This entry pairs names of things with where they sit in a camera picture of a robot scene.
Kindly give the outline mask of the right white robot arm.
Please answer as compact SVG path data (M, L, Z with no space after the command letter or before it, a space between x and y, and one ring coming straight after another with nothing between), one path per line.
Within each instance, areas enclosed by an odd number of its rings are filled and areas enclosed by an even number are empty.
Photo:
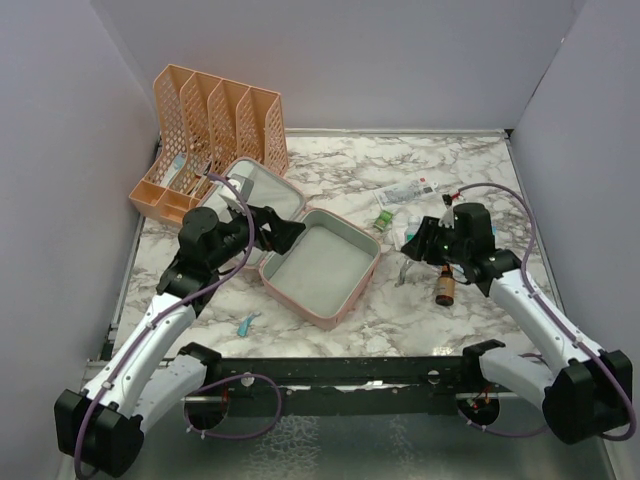
M515 320L544 360L533 363L500 341L468 347L459 367L467 389L481 391L497 383L511 390L537 407L566 444L635 427L629 358L604 351L549 304L516 254L496 247L482 204L454 205L441 219L424 217L401 251L415 262L461 267L470 284Z

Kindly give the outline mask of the small green box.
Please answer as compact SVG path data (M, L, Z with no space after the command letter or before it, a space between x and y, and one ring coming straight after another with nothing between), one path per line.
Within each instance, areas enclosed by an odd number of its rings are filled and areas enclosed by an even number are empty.
M387 210L381 210L374 222L374 228L380 232L383 232L391 224L392 219L393 219L392 212Z

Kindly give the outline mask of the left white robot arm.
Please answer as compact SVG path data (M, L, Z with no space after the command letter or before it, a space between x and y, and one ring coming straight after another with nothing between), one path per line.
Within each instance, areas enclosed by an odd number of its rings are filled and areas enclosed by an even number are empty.
M148 431L185 395L206 395L220 385L218 354L194 347L159 367L216 290L234 276L220 268L253 249L283 255L304 224L281 219L270 207L244 205L230 222L208 207L183 218L179 249L134 332L111 361L79 392L66 389L54 405L58 446L71 456L77 478L92 467L112 477L136 460Z

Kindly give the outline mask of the long white packaged strip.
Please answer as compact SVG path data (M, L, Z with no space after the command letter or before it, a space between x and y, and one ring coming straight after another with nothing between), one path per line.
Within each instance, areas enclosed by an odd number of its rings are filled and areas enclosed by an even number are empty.
M382 209L402 206L420 201L437 191L439 184L420 177L409 181L381 187L373 191L373 196Z

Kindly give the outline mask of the white medicine bottle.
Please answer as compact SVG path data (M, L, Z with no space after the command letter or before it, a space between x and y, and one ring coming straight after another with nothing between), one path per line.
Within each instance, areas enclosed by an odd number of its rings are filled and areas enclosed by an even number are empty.
M417 234L422 223L422 218L419 216L409 216L407 220L407 226L404 230L404 240L409 242Z

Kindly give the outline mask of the metal scissors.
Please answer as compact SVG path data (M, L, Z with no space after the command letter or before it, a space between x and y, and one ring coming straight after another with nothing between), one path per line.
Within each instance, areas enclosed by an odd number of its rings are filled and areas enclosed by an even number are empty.
M413 265L414 265L413 260L409 258L404 260L403 264L400 267L398 277L396 279L396 283L395 283L396 287L400 287L405 284L407 274Z

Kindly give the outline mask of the small teal plastic piece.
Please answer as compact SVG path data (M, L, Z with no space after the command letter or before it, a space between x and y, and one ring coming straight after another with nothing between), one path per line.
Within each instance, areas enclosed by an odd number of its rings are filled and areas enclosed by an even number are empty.
M246 337L253 320L258 318L260 315L261 312L252 312L249 314L238 326L236 331L237 335L242 338Z

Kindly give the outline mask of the orange mesh file organizer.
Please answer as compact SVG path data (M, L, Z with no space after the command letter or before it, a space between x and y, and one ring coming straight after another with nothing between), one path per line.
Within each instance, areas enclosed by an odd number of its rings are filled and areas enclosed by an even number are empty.
M279 176L288 170L280 93L173 64L156 77L153 93L161 149L129 195L144 217L179 227L212 190L207 175L224 173L241 157ZM183 168L162 187L180 153Z

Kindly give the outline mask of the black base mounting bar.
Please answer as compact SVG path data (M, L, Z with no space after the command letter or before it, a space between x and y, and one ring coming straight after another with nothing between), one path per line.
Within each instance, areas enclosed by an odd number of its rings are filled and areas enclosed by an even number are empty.
M195 342L179 353L206 368L205 391L187 402L203 418L454 415L458 400L504 390L464 356L225 358Z

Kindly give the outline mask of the white tube in organizer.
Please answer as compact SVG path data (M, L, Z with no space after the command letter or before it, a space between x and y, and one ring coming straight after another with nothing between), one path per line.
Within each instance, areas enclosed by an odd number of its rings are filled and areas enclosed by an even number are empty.
M171 184L171 182L173 181L174 177L180 172L180 170L183 168L184 164L186 161L186 154L185 153L180 153L178 155L176 155L171 164L169 165L169 167L167 168L164 177L162 179L162 181L160 182L160 185L162 187L168 188L169 185Z

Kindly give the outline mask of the white gauze packet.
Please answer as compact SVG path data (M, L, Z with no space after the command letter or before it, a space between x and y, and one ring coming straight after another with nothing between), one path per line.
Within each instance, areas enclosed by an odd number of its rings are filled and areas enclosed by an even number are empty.
M392 219L392 239L396 251L400 251L401 248L407 243L404 240L404 230L407 226L407 220L409 216L413 216L406 209L399 209L393 214Z

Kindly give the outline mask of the brown bottle orange cap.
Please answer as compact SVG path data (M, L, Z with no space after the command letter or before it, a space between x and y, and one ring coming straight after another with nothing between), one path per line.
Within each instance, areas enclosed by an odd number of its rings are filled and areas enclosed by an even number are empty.
M455 279L449 265L443 265L435 287L435 302L439 306L450 307L454 304Z

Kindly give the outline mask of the pink medicine kit case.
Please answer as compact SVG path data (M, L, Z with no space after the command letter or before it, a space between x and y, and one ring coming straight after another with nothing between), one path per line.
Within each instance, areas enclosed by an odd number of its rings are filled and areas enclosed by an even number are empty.
M222 185L217 185L185 215L179 234L181 253L213 271L248 252L245 264L258 270L269 295L317 327L334 329L371 280L381 255L379 243L335 213L309 207L295 187L255 160L242 157L233 162L225 176L233 175L254 182L242 212L248 219L249 205L269 206L282 220L304 223L305 231L284 255L255 248L253 226L246 249L224 241L217 225L230 222L238 212L218 196Z

